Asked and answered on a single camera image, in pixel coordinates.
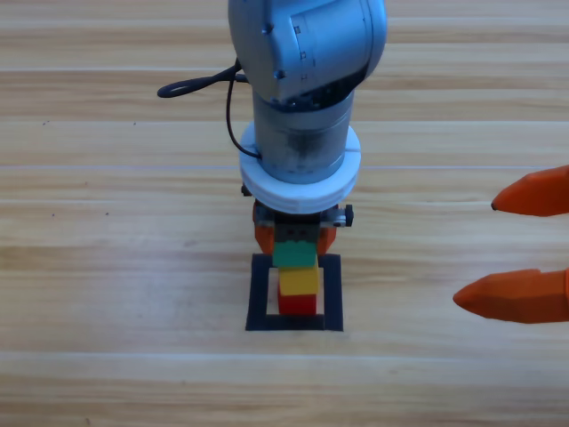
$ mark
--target black square frame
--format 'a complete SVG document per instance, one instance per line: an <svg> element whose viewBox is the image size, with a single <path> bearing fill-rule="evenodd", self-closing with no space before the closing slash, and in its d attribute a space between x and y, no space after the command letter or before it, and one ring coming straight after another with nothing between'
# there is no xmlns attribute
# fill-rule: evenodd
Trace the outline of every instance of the black square frame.
<svg viewBox="0 0 569 427"><path fill-rule="evenodd" d="M267 314L268 272L274 268L273 257L254 254L251 263L251 290L245 330L343 332L341 257L336 254L319 256L318 267L324 269L324 314L315 316Z"/></svg>

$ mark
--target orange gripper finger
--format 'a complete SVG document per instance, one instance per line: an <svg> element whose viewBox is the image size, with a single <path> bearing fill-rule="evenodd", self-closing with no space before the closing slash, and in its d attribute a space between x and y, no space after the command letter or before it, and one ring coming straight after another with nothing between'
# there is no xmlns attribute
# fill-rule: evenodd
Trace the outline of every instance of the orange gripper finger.
<svg viewBox="0 0 569 427"><path fill-rule="evenodd" d="M569 214L569 165L527 174L504 189L492 209L531 216Z"/></svg>
<svg viewBox="0 0 569 427"><path fill-rule="evenodd" d="M517 323L569 321L567 270L492 274L464 288L454 302L466 311Z"/></svg>

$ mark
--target white ring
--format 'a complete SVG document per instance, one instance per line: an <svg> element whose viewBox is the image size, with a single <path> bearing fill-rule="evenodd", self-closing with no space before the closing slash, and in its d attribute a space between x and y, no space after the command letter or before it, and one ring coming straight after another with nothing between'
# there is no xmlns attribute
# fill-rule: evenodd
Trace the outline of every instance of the white ring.
<svg viewBox="0 0 569 427"><path fill-rule="evenodd" d="M254 123L250 123L241 139L244 149L257 152ZM291 184L269 175L257 158L240 153L241 178L245 187L263 205L286 214L315 214L325 211L348 197L357 182L362 162L359 139L350 127L346 155L338 171L320 182Z"/></svg>

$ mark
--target yellow block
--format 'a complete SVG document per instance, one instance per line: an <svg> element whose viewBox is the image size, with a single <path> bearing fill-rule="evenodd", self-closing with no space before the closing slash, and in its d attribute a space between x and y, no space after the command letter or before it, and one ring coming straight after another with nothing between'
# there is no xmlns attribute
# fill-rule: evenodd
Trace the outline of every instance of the yellow block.
<svg viewBox="0 0 569 427"><path fill-rule="evenodd" d="M278 269L278 283L281 295L316 295L320 287L318 262L308 268Z"/></svg>

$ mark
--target wood grain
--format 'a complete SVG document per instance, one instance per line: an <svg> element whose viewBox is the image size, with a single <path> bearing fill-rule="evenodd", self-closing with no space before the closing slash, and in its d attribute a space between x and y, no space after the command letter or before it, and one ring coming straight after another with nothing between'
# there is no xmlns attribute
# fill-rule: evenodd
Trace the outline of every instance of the wood grain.
<svg viewBox="0 0 569 427"><path fill-rule="evenodd" d="M565 217L490 202L566 163L569 4L387 6L333 247L346 332L250 334L227 87L156 97L231 63L226 0L0 0L1 426L566 427L567 326L452 296L567 267ZM234 106L241 133L249 87Z"/></svg>

